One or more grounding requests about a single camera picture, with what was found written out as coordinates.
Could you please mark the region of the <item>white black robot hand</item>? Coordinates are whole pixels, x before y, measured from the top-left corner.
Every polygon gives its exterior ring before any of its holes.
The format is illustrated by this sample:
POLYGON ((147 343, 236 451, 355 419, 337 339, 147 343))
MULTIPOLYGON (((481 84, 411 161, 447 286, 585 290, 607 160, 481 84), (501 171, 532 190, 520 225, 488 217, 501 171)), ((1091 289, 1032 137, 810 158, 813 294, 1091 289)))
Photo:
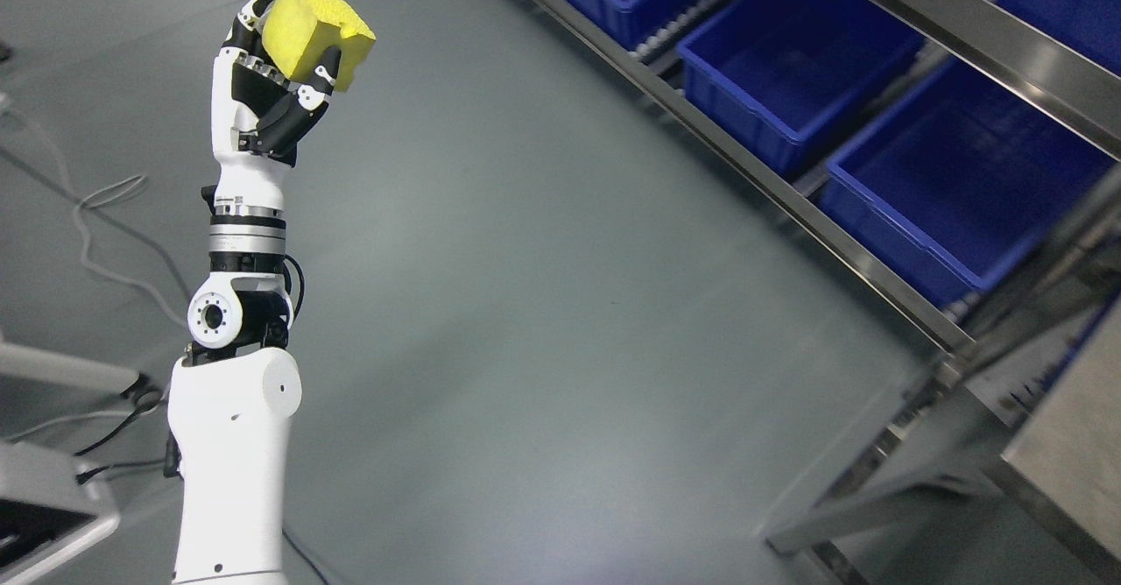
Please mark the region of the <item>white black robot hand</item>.
POLYGON ((342 50, 328 46, 308 81, 288 81, 265 50, 265 20, 277 0, 249 0, 214 58, 211 147, 220 175, 214 208, 284 208, 282 185, 297 145, 325 117, 342 50))

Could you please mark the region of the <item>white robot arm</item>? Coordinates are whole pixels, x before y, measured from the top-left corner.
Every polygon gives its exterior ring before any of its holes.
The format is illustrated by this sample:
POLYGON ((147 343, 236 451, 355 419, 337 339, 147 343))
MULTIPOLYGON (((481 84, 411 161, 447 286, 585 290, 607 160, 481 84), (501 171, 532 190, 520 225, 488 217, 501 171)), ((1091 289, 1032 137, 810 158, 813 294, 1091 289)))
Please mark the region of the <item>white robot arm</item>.
POLYGON ((298 308, 282 185, 328 110, 342 52, 325 46, 303 78, 284 69, 265 47, 279 2, 242 6, 213 63, 209 277, 188 301, 168 393, 165 473, 183 482, 173 584, 286 582, 285 465, 303 383, 287 349, 298 308))

